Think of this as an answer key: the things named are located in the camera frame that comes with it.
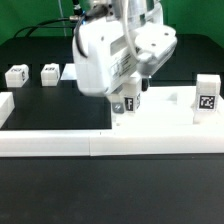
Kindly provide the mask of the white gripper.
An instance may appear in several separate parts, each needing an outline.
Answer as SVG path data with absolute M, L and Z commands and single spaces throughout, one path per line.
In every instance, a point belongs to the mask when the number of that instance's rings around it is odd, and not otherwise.
M 142 77 L 153 76 L 171 57 L 176 44 L 176 31 L 162 24 L 147 22 L 135 29 L 132 42 L 138 50 L 136 60 L 128 49 L 119 21 L 105 18 L 82 25 L 79 29 L 83 57 L 73 41 L 73 58 L 79 90 L 86 96 L 103 97 L 120 87 L 134 72 Z M 149 79 L 142 78 L 142 91 L 149 88 Z M 112 98 L 112 111 L 125 112 L 122 97 Z

